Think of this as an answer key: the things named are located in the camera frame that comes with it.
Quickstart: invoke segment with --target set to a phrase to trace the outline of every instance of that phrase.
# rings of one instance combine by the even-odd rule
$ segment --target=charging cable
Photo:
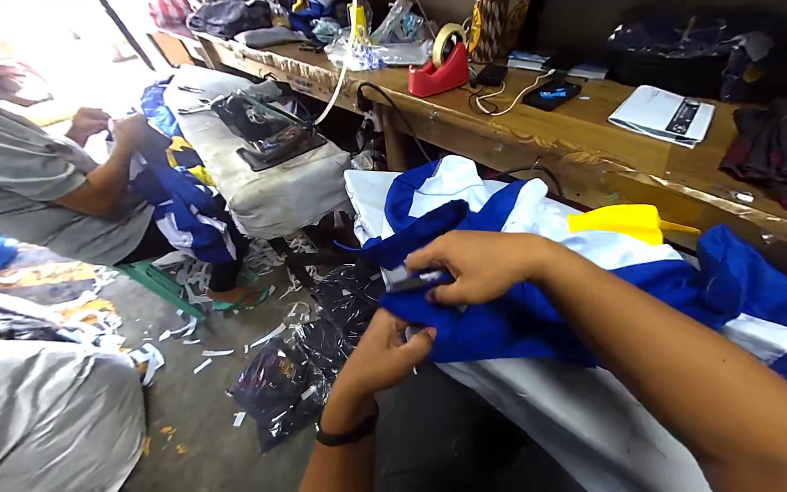
[[[475,98],[475,105],[478,106],[478,108],[481,109],[482,112],[485,113],[486,115],[490,115],[492,117],[499,117],[499,116],[505,115],[506,113],[511,111],[512,108],[515,107],[515,104],[518,104],[518,102],[521,100],[521,97],[523,97],[525,94],[527,94],[527,91],[535,89],[536,87],[538,87],[540,85],[540,81],[542,79],[545,79],[547,76],[551,75],[552,73],[554,73],[554,69],[553,68],[551,70],[549,70],[547,73],[543,73],[542,75],[537,76],[536,77],[536,81],[533,84],[530,84],[529,86],[524,87],[524,90],[522,90],[519,93],[519,95],[515,96],[515,100],[511,102],[509,107],[504,109],[504,110],[502,110],[502,111],[497,111],[497,112],[490,111],[489,109],[487,109],[485,106],[482,105],[482,101],[485,100],[485,99],[488,99],[490,97],[494,97],[495,95],[503,94],[503,92],[506,91],[506,83],[505,82],[503,82],[503,86],[497,92],[493,92],[493,93],[490,93],[488,95],[480,95],[480,96],[476,97]]]

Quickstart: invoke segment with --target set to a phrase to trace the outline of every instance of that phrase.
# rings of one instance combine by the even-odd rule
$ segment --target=ironing board
[[[255,172],[236,155],[245,141],[226,128],[213,111],[190,115],[176,111],[196,107],[200,97],[213,99],[252,85],[229,73],[183,65],[163,95],[166,105],[176,113],[184,138],[199,153],[242,232],[271,240],[315,223],[334,210],[351,211],[342,179],[351,159],[333,142]],[[196,94],[178,89],[180,86],[204,92]]]
[[[380,236],[398,174],[344,172],[361,242]],[[494,191],[505,185],[486,184]],[[546,200],[566,214],[580,213]],[[547,359],[438,365],[526,431],[588,492],[710,490],[694,456],[605,369]]]

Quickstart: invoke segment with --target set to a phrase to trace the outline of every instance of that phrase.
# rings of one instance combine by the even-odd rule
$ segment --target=blue and white jersey
[[[216,218],[227,212],[215,202],[215,188],[204,185],[183,167],[169,165],[165,150],[170,144],[165,135],[148,132],[141,155],[133,156],[133,166],[138,164],[141,171],[129,186],[154,206],[154,221],[175,249],[207,263],[234,261],[230,234],[240,232],[227,230],[226,223]]]
[[[448,156],[393,181],[382,236],[368,240],[362,254],[392,269],[452,229],[545,236],[720,331],[787,379],[787,277],[727,227],[710,229],[701,238],[698,269],[666,244],[603,230],[573,234],[567,214],[546,193],[539,179],[492,192],[475,163]],[[433,306],[424,293],[388,294],[381,305],[400,318],[437,328],[433,362],[552,357],[597,364],[534,285],[520,283],[499,299],[465,310]]]

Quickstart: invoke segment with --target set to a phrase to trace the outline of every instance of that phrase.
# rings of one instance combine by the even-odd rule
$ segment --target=red tape dispenser
[[[470,81],[470,64],[464,41],[464,28],[446,24],[433,42],[433,60],[419,70],[409,69],[409,92],[429,97]]]

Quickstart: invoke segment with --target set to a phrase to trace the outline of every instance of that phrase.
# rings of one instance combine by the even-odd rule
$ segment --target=hand
[[[539,269],[544,242],[548,240],[534,234],[452,231],[409,255],[406,268],[415,272],[445,267],[454,276],[453,284],[428,292],[431,302],[483,304]]]
[[[66,136],[84,146],[88,137],[108,128],[110,119],[111,116],[101,109],[80,108],[72,117],[72,128],[66,132]]]
[[[116,120],[111,132],[115,136],[116,145],[125,145],[128,149],[135,150],[139,142],[144,140],[145,131],[148,131],[148,120],[144,115],[136,113],[121,120]]]
[[[387,309],[378,309],[344,364],[333,390],[367,397],[399,383],[424,360],[436,337],[435,328],[424,328],[403,343],[400,336],[406,326],[406,321]]]
[[[339,434],[354,429],[378,411],[373,394],[399,383],[427,356],[436,329],[424,328],[403,343],[400,336],[406,325],[388,310],[377,310],[333,385],[321,417],[323,431]]]

